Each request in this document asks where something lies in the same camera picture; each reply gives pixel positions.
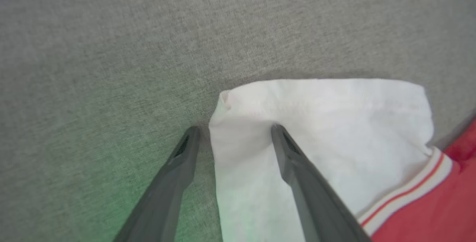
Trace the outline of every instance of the white cloth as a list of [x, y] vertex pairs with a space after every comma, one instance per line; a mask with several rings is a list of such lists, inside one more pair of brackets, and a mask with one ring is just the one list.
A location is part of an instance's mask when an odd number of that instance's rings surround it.
[[274, 123], [288, 130], [356, 217], [411, 180], [432, 154], [421, 86], [275, 80], [223, 91], [209, 128], [224, 242], [304, 241], [271, 142]]

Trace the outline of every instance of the red fabric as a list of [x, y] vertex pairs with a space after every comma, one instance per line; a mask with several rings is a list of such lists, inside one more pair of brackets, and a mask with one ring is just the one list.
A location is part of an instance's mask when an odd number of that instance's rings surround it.
[[447, 179], [394, 213], [374, 242], [476, 242], [476, 120], [445, 154], [453, 160]]

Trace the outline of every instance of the striped trim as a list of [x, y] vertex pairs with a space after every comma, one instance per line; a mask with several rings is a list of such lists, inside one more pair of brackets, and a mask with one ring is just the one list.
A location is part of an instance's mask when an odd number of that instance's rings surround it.
[[393, 213], [424, 196], [451, 172], [452, 161], [433, 148], [428, 164], [409, 183], [386, 195], [359, 218], [367, 234], [372, 235]]

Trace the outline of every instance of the gray fabric surface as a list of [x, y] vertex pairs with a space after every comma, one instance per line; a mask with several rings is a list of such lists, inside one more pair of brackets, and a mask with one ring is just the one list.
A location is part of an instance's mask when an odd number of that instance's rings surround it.
[[220, 241], [221, 90], [411, 81], [445, 146], [475, 114], [475, 44], [476, 0], [0, 0], [0, 241], [110, 241], [193, 124], [176, 241]]

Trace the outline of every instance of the gray tablecloth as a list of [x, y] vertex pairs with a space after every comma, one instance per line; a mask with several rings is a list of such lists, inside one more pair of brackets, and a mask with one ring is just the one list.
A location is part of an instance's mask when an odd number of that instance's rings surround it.
[[476, 0], [0, 0], [0, 241], [110, 241], [194, 124], [176, 241], [220, 241], [220, 91], [407, 80], [444, 147], [475, 114], [475, 75]]

